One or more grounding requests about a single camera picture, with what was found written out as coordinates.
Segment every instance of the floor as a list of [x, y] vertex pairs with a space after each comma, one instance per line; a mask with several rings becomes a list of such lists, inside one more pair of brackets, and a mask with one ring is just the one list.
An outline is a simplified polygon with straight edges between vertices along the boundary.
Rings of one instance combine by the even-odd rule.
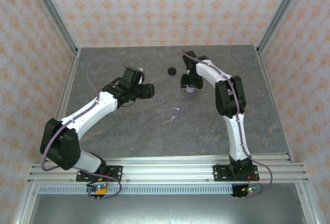
[[[243, 81], [246, 109], [245, 135], [251, 153], [287, 152], [254, 47], [186, 46], [198, 56], [206, 55], [224, 72]], [[153, 83], [155, 96], [138, 99], [131, 107], [120, 107], [94, 125], [80, 140], [81, 149], [101, 157], [192, 156], [227, 154], [226, 125], [215, 105], [215, 90], [206, 80], [201, 90], [187, 93], [180, 88], [186, 73], [182, 47], [84, 48], [74, 78], [67, 115], [95, 97], [88, 86], [86, 68], [95, 58], [111, 56], [126, 65], [141, 67], [145, 83]], [[167, 73], [175, 67], [176, 75]], [[91, 70], [91, 79], [99, 90], [124, 68], [101, 61]]]

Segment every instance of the wall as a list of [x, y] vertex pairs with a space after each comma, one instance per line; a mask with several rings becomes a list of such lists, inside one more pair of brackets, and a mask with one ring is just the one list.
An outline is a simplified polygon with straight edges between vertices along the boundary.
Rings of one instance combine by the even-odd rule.
[[330, 0], [295, 0], [262, 60], [288, 143], [330, 220]]
[[78, 47], [258, 45], [282, 0], [52, 0]]
[[0, 223], [12, 223], [72, 56], [40, 0], [0, 0], [0, 13]]

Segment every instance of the small purple piece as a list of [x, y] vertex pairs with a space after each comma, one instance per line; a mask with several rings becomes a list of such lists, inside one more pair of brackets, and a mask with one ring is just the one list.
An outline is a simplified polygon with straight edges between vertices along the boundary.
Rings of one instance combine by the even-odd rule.
[[188, 93], [192, 93], [192, 92], [195, 91], [195, 88], [191, 88], [191, 87], [189, 87], [189, 86], [186, 86], [186, 91], [187, 91]]

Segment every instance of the metal floor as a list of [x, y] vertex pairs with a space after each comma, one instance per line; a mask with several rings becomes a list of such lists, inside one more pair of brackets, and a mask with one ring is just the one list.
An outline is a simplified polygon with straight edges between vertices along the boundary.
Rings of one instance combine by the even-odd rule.
[[[85, 151], [101, 157], [194, 156], [229, 153], [228, 133], [215, 105], [215, 90], [206, 80], [201, 90], [189, 94], [180, 88], [186, 73], [182, 49], [208, 56], [230, 75], [242, 78], [247, 106], [244, 127], [251, 153], [287, 152], [262, 71], [252, 45], [83, 48], [81, 50], [67, 115], [95, 97], [86, 79], [88, 63], [111, 56], [126, 65], [142, 67], [145, 83], [155, 85], [155, 96], [119, 108], [94, 125], [80, 140]], [[177, 73], [170, 76], [169, 67]], [[101, 61], [91, 70], [91, 79], [100, 90], [124, 68]]]

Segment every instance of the black cap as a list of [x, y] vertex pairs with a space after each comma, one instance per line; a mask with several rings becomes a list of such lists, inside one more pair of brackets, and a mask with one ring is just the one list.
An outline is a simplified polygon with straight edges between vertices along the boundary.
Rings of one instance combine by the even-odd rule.
[[173, 76], [173, 75], [175, 75], [175, 73], [176, 73], [176, 69], [175, 69], [174, 67], [170, 67], [170, 68], [167, 70], [167, 72], [168, 72], [171, 76]]

